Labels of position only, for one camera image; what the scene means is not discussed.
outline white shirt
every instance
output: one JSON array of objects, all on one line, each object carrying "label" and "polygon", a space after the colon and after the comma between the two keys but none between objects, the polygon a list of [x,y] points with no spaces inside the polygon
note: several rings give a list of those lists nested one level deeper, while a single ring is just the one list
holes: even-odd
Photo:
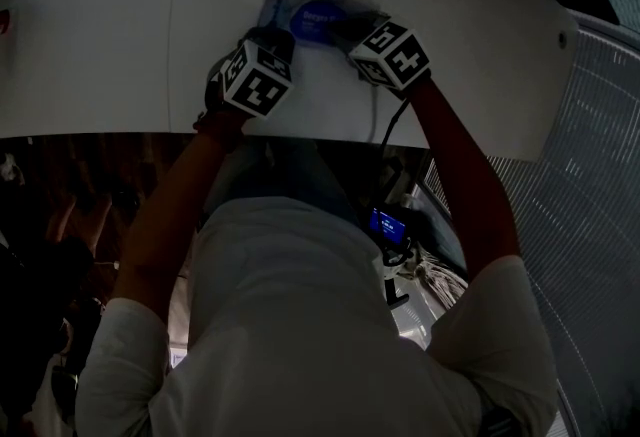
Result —
[{"label": "white shirt", "polygon": [[469,378],[544,435],[556,377],[522,260],[485,268],[423,352],[398,336],[377,255],[304,203],[226,203],[194,251],[187,357],[165,376],[166,327],[112,300],[80,378],[79,436],[475,437]]}]

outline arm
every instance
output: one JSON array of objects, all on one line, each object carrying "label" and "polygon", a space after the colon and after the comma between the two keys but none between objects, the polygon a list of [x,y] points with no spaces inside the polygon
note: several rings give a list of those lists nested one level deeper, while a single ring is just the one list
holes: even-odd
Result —
[{"label": "arm", "polygon": [[167,322],[202,206],[246,118],[239,111],[211,115],[171,167],[129,230],[113,298],[140,302]]},{"label": "arm", "polygon": [[519,256],[513,213],[502,183],[436,84],[423,77],[404,95],[411,98],[429,142],[469,278],[473,280],[498,258]]}]

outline blue packet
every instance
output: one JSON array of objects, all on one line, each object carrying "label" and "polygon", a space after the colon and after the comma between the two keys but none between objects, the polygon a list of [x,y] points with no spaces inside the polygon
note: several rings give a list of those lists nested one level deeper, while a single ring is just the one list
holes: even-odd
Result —
[{"label": "blue packet", "polygon": [[353,0],[265,0],[258,26],[290,31],[301,45],[326,45],[328,23],[377,9]]}]

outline curved white surface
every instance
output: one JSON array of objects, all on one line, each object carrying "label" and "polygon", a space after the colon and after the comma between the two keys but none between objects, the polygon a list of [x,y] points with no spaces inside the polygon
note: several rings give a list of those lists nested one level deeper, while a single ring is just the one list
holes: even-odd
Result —
[{"label": "curved white surface", "polygon": [[[554,0],[361,0],[412,23],[434,78],[485,153],[535,160],[568,80],[576,25]],[[187,132],[202,108],[205,77],[255,25],[263,0],[173,0],[169,98],[172,131]],[[562,50],[558,34],[569,46]],[[366,141],[374,127],[371,89],[335,50],[298,48],[296,90],[254,133]],[[374,141],[397,99],[379,90]],[[415,115],[390,143],[426,146]]]},{"label": "curved white surface", "polygon": [[0,0],[0,137],[169,131],[171,0]]}]

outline small screen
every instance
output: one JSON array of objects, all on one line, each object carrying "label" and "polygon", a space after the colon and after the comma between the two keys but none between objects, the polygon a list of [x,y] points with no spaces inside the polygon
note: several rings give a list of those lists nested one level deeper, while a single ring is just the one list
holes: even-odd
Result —
[{"label": "small screen", "polygon": [[[387,240],[392,241],[393,243],[400,244],[402,243],[402,238],[404,238],[404,230],[405,225],[396,220],[393,217],[390,217],[386,213],[380,212],[380,221],[382,222],[382,228],[384,229],[384,237]],[[371,213],[371,220],[369,221],[369,228],[376,233],[380,232],[380,227],[378,225],[378,210],[374,209],[373,213]]]}]

